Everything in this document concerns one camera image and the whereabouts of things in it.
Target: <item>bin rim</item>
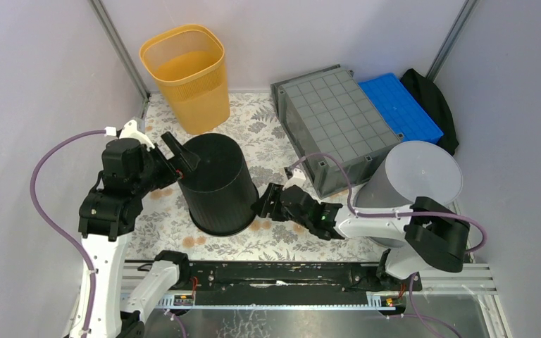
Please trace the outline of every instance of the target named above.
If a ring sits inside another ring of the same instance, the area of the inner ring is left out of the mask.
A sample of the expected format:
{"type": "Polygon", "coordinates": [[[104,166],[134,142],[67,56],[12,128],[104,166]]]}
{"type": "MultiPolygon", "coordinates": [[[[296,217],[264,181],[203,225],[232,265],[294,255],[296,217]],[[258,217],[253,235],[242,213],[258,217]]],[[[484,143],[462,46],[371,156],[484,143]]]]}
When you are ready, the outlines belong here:
{"type": "Polygon", "coordinates": [[[179,27],[175,27],[172,30],[168,30],[168,31],[163,32],[163,33],[161,33],[159,35],[156,35],[155,37],[152,37],[151,39],[146,41],[142,45],[142,47],[140,47],[139,56],[140,56],[140,60],[142,61],[142,65],[144,65],[144,67],[146,68],[146,70],[148,71],[150,76],[152,76],[156,81],[164,83],[166,85],[179,86],[179,85],[183,85],[184,83],[195,80],[195,79],[197,79],[199,77],[202,77],[202,76],[208,74],[209,72],[211,72],[212,70],[215,70],[219,66],[219,63],[222,63],[225,60],[225,47],[223,46],[223,44],[221,44],[220,40],[208,28],[204,27],[203,25],[189,24],[189,25],[181,25],[179,27]],[[144,62],[145,53],[148,51],[148,49],[150,49],[155,44],[157,44],[157,43],[159,43],[159,42],[161,42],[161,41],[163,41],[165,39],[169,39],[171,37],[174,37],[176,35],[179,35],[179,34],[185,33],[185,32],[200,32],[200,33],[206,34],[220,48],[220,51],[221,51],[220,58],[215,63],[210,65],[209,67],[206,67],[205,69],[200,70],[197,73],[191,74],[191,75],[189,75],[187,77],[184,77],[182,79],[179,79],[179,80],[171,80],[171,81],[169,81],[169,80],[162,80],[162,79],[158,78],[157,76],[155,76],[150,71],[149,67],[146,66],[146,63],[144,62]]]}

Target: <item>white wall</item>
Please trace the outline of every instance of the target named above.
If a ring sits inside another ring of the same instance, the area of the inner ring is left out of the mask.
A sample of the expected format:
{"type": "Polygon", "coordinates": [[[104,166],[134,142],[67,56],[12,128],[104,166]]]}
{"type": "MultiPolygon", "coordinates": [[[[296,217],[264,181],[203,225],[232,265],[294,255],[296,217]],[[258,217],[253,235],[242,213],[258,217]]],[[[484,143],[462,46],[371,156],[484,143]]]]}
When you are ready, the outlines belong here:
{"type": "Polygon", "coordinates": [[[490,235],[478,258],[514,337],[541,337],[541,1],[482,1],[437,84],[461,143],[461,207],[490,235]]]}
{"type": "MultiPolygon", "coordinates": [[[[30,202],[34,164],[61,140],[138,114],[132,86],[88,1],[0,0],[0,338],[57,338],[82,261],[30,202]]],[[[105,140],[77,142],[39,177],[52,218],[77,232],[77,210],[105,140]]]]}
{"type": "Polygon", "coordinates": [[[341,63],[356,78],[425,73],[464,0],[104,0],[148,88],[141,45],[178,25],[207,26],[226,50],[230,89],[341,63]]]}

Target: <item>plastic box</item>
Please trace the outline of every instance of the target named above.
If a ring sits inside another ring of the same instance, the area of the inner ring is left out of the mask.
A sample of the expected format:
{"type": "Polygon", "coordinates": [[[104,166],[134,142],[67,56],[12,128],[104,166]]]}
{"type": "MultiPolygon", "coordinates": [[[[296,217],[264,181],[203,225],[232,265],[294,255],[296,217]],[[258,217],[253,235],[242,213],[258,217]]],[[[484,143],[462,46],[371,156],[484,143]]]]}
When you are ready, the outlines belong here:
{"type": "MultiPolygon", "coordinates": [[[[332,155],[354,185],[368,181],[401,141],[344,68],[282,82],[277,102],[279,121],[298,156],[332,155]]],[[[347,188],[330,159],[309,158],[304,169],[320,198],[347,188]]]]}
{"type": "Polygon", "coordinates": [[[229,117],[225,49],[200,25],[184,25],[148,40],[140,59],[183,129],[207,132],[229,117]]]}
{"type": "Polygon", "coordinates": [[[405,89],[395,74],[389,73],[359,83],[360,88],[378,109],[402,141],[424,141],[436,144],[442,131],[405,89]]]}

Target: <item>gray storage crate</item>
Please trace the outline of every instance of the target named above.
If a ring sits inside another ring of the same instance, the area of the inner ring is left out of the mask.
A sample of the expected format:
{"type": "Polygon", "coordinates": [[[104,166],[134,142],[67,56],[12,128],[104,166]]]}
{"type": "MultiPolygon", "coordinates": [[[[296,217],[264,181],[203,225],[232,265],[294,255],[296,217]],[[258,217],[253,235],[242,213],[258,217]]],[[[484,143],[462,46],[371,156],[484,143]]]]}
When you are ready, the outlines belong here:
{"type": "MultiPolygon", "coordinates": [[[[368,181],[401,141],[344,68],[282,83],[276,105],[297,155],[330,154],[343,165],[352,185],[368,181]]],[[[328,158],[309,158],[304,169],[320,198],[347,188],[328,158]]]]}

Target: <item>black trash can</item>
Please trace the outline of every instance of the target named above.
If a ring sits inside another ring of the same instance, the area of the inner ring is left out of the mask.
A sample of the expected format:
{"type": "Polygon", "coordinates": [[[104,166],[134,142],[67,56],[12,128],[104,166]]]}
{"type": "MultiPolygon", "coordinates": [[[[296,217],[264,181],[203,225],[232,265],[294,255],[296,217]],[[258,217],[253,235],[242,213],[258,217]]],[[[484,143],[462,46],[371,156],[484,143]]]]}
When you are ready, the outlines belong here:
{"type": "Polygon", "coordinates": [[[183,146],[200,157],[196,170],[178,181],[194,224],[213,236],[230,236],[248,227],[256,217],[251,205],[259,195],[237,142],[211,133],[183,146]]]}

